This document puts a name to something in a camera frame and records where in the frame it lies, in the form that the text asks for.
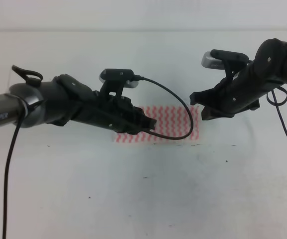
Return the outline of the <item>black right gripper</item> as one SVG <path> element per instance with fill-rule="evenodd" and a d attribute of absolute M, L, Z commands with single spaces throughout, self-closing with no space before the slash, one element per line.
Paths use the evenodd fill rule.
<path fill-rule="evenodd" d="M 216 85 L 212 89 L 193 92 L 190 104 L 205 106 L 201 111 L 203 121 L 219 118 L 233 118 L 235 114 L 260 107 L 260 79 L 255 73 L 254 65 L 249 64 L 235 74 L 231 83 Z"/>

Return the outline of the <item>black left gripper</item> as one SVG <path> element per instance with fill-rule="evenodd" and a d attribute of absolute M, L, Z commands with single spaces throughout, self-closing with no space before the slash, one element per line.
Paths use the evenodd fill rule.
<path fill-rule="evenodd" d="M 113 95 L 105 98 L 99 91 L 94 91 L 94 98 L 83 103 L 71 120 L 130 135 L 155 130 L 157 124 L 155 119 L 135 107 L 130 98 Z"/>

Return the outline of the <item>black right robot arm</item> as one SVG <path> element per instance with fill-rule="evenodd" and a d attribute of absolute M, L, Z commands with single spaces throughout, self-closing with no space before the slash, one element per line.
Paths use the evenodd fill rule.
<path fill-rule="evenodd" d="M 211 89 L 194 92 L 190 104 L 200 104 L 202 120 L 232 118 L 260 107 L 260 97 L 287 84 L 287 42 L 273 38 L 264 41 L 254 60 L 243 53 L 213 49 L 206 52 L 202 66 L 225 71 Z"/>

